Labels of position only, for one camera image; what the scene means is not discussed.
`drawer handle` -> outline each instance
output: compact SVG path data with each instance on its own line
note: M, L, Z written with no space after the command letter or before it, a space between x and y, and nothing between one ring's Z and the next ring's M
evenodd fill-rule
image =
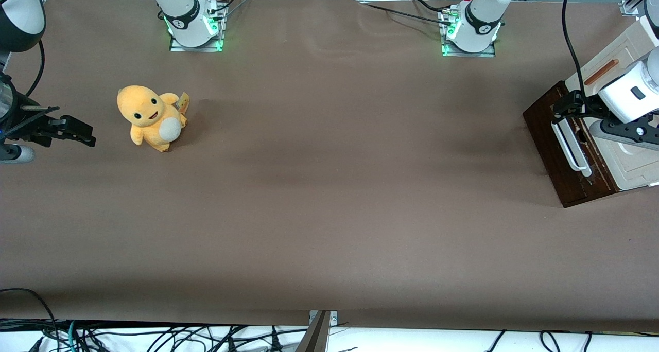
M581 172L585 177L590 177L591 174L593 174L593 170L591 170L591 167L587 164L584 166L577 164L577 161L572 155L572 150L567 145L563 131L561 131L558 125L553 122L551 123L551 129L553 129L553 133L556 135L556 139L558 139L558 144L560 144L563 149L563 154L565 155L565 159L567 159L567 163L570 164L570 168L575 172Z

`metal bracket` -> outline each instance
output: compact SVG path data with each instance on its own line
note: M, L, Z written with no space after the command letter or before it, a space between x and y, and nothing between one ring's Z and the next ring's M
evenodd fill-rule
M309 311L309 325L314 321L316 315L319 311ZM338 311L329 311L329 325L337 326L339 324L339 312Z
M634 7L633 9L629 10L629 5L626 0L618 2L618 5L620 7L620 13L622 16L638 16L638 8Z
M185 47L181 45L177 40L174 39L171 30L169 35L171 36L171 42L169 44L169 51L172 52L222 52L224 47L224 33L227 30L227 16L229 14L229 8L227 7L228 3L217 2L211 0L211 6L209 7L212 10L216 10L214 14L207 14L205 18L207 19L206 25L209 31L215 31L215 35L208 40L203 45L199 47Z
M327 338L330 337L332 312L336 311L309 312L311 325L306 330L306 333L304 333L295 352L327 352ZM337 322L338 317L336 315L334 317L336 318L334 322Z
M618 3L624 16L638 16L638 5L644 0L622 0Z

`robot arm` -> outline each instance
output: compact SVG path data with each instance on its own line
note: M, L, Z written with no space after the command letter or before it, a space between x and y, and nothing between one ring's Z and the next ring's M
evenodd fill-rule
M487 49L501 27L501 17L512 0L462 1L457 7L458 20L455 29L446 38L465 52L481 52Z
M218 7L214 0L156 0L165 15L171 35L185 47L204 45L216 36L216 24L209 24L218 19Z
M42 0L0 0L0 49L23 52L45 31Z
M22 52L33 48L45 30L42 0L0 0L0 51ZM8 75L0 72L0 164L31 162L34 150L29 146L5 144L7 139L50 147L53 138L73 139L94 147L92 127L63 115L59 119L47 114L59 107L45 108L18 92Z

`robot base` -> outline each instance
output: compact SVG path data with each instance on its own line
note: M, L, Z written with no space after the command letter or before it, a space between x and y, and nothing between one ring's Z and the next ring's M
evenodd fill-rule
M466 52L459 49L455 43L447 38L449 33L457 26L457 19L459 19L458 5L452 5L449 9L443 9L442 12L437 13L440 21L450 22L451 25L440 24L440 34L442 34L442 56L457 56L457 57L494 57L494 42L481 52Z
M208 16L207 25L208 30L212 31L214 35L203 45L198 47L186 47L181 45L175 38L174 34L171 33L171 27L169 35L171 36L171 42L169 43L169 51L172 52L222 52L224 47L224 32L227 30L227 15L229 14L229 8L226 7L226 3L212 1L214 3L214 9L221 9L220 11L215 12L212 16Z

